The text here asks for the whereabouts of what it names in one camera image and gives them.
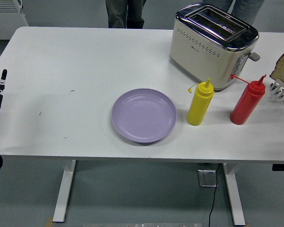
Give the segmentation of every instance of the white table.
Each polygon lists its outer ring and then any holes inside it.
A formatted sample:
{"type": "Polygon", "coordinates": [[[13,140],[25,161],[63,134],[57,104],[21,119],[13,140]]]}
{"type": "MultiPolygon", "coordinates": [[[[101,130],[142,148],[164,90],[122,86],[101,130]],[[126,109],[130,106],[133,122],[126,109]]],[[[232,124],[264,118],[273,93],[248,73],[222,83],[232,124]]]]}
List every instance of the white table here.
{"type": "Polygon", "coordinates": [[[169,57],[171,30],[23,27],[0,57],[8,70],[0,112],[0,154],[63,160],[54,221],[63,222],[75,160],[139,158],[224,164],[235,225],[244,225],[237,164],[284,164],[284,103],[268,77],[284,53],[284,33],[261,33],[241,78],[267,74],[266,95],[244,125],[229,115],[246,84],[215,93],[201,125],[186,115],[195,82],[169,57]],[[135,88],[166,94],[177,108],[170,135],[143,146],[120,136],[111,123],[115,100],[135,88]]]}

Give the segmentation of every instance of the mustard bottle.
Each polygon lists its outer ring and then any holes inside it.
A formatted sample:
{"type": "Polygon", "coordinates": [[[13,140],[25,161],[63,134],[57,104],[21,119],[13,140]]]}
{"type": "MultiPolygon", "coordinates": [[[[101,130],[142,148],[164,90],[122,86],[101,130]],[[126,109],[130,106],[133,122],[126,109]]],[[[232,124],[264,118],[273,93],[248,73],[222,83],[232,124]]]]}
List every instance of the mustard bottle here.
{"type": "Polygon", "coordinates": [[[191,102],[187,122],[191,125],[201,124],[209,103],[213,97],[213,85],[210,83],[210,78],[206,82],[200,83],[196,89],[193,100],[191,102]]]}

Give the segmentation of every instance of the gray floor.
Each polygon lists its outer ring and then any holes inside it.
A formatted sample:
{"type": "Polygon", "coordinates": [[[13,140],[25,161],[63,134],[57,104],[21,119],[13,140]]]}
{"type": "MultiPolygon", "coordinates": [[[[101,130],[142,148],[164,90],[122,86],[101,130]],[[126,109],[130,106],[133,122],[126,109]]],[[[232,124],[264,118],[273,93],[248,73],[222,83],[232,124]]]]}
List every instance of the gray floor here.
{"type": "MultiPolygon", "coordinates": [[[[144,28],[172,29],[183,0],[148,0],[144,28]]],[[[104,1],[23,1],[31,26],[107,27],[104,1]]],[[[284,0],[266,0],[254,27],[284,32],[284,0]]],[[[0,55],[7,41],[0,41],[0,55]]],[[[78,161],[64,224],[202,223],[208,226],[213,188],[198,185],[193,163],[78,161]]],[[[245,220],[251,227],[284,227],[284,172],[271,164],[248,164],[236,174],[245,220]]],[[[4,157],[0,170],[0,227],[44,227],[53,216],[62,168],[57,160],[4,157]]],[[[212,227],[231,227],[231,209],[222,168],[212,227]]]]}

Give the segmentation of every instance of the ketchup bottle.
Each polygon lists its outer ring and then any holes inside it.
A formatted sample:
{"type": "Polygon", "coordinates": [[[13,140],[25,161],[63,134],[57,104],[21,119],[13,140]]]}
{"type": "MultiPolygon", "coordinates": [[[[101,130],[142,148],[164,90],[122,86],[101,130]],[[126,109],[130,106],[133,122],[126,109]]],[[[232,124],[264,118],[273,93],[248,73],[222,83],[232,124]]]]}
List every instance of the ketchup bottle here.
{"type": "Polygon", "coordinates": [[[243,80],[248,83],[248,85],[230,115],[230,119],[234,124],[244,124],[265,94],[265,85],[262,83],[264,77],[266,77],[266,75],[262,76],[259,81],[252,81],[251,83],[243,80]]]}

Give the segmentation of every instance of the gray pants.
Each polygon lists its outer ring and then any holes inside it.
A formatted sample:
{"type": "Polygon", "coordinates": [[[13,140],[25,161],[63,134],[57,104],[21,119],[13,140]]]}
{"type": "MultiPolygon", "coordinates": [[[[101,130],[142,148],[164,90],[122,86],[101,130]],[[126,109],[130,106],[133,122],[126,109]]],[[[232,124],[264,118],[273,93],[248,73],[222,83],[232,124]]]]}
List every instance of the gray pants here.
{"type": "MultiPolygon", "coordinates": [[[[203,0],[203,2],[227,12],[233,0],[203,0]]],[[[252,25],[263,2],[264,0],[236,0],[231,14],[252,25]]]]}
{"type": "Polygon", "coordinates": [[[146,0],[105,0],[109,28],[143,28],[146,0]]]}

